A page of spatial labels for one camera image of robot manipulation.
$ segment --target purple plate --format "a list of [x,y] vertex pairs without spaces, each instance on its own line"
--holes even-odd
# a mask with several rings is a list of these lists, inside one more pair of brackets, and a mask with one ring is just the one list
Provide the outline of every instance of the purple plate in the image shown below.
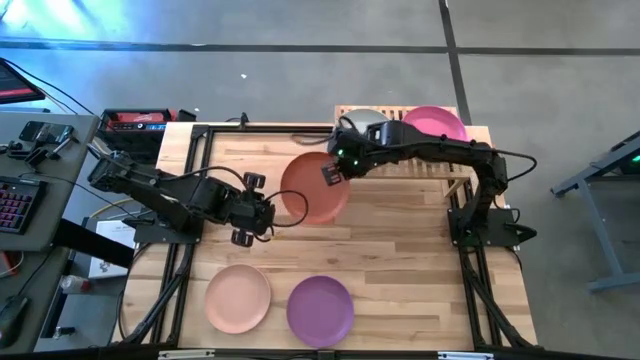
[[303,280],[289,296],[287,321],[305,344],[329,347],[342,340],[353,326],[351,295],[338,280],[324,275]]

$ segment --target mechanical keyboard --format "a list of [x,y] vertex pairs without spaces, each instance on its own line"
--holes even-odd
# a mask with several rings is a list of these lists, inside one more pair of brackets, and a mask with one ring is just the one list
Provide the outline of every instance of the mechanical keyboard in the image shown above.
[[47,182],[0,176],[0,233],[24,234]]

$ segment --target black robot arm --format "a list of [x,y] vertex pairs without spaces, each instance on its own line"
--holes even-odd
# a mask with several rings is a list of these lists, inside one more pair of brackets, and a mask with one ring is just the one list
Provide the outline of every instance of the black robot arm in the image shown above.
[[505,160],[488,144],[425,135],[401,121],[369,125],[364,134],[338,127],[328,152],[335,159],[323,169],[329,185],[338,182],[340,175],[345,179],[363,177],[378,166],[412,158],[471,166],[478,176],[478,189],[459,214],[460,234],[482,227],[491,202],[507,189]]
[[199,219],[230,223],[240,229],[232,241],[250,246],[249,237],[263,235],[273,225],[275,206],[255,191],[264,186],[264,176],[258,174],[246,173],[240,179],[246,188],[237,189],[213,177],[176,176],[138,164],[125,152],[113,152],[99,159],[88,180],[98,190],[129,195],[178,232]]

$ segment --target orange plate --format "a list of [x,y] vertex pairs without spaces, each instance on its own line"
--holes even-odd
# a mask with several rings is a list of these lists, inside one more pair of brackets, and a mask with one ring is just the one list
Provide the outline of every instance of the orange plate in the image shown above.
[[[322,167],[333,161],[331,155],[323,152],[304,153],[293,159],[282,174],[280,190],[299,191],[309,201],[309,214],[304,224],[326,224],[331,222],[349,199],[350,185],[342,181],[328,186],[322,176]],[[287,211],[296,219],[304,215],[304,200],[296,194],[282,194]]]
[[269,310],[271,287],[260,270],[231,265],[218,272],[205,293],[205,313],[216,329],[240,334],[253,329]]

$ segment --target concrete floor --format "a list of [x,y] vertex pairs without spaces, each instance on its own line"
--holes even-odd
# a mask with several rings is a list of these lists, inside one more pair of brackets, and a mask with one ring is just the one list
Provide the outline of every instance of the concrete floor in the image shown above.
[[[52,1],[27,3],[46,7]],[[64,3],[71,8],[73,3],[84,4],[84,12],[71,16],[72,12],[50,7],[28,23],[17,17],[11,26],[0,24],[0,36],[189,44],[445,45],[437,0]],[[449,7],[459,46],[640,46],[637,1],[449,0]],[[9,49],[0,54],[77,96],[95,112],[106,107],[198,108],[201,120],[223,120],[246,111],[259,120],[331,121],[334,104],[457,105],[444,54]],[[638,130],[637,59],[460,56],[473,124],[488,125],[498,147],[531,154],[540,163],[531,175],[510,184],[507,199],[522,209],[521,222],[539,232],[523,246],[521,256],[538,339],[549,349],[640,357],[640,285],[596,295],[587,292],[587,281],[608,272],[586,208],[577,194],[555,200],[549,193],[551,186]],[[31,105],[55,111],[50,103]],[[515,174],[526,165],[509,159],[509,172]],[[90,166],[87,163],[83,171]],[[80,221],[101,206],[100,200],[78,190],[66,216]],[[631,244],[623,252],[638,248]],[[87,319],[78,309],[112,314],[114,298],[74,301],[62,325],[76,325],[81,334],[41,343],[38,349],[108,341],[112,320]]]

